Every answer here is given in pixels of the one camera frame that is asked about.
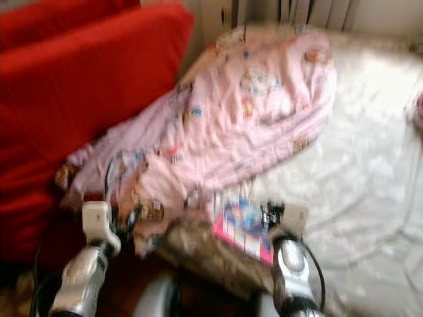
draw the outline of red cushion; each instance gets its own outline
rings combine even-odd
[[[32,260],[61,161],[174,86],[192,23],[178,5],[136,8],[1,54],[0,258]]]
[[[0,18],[0,51],[39,42],[139,5],[139,0],[43,0]]]

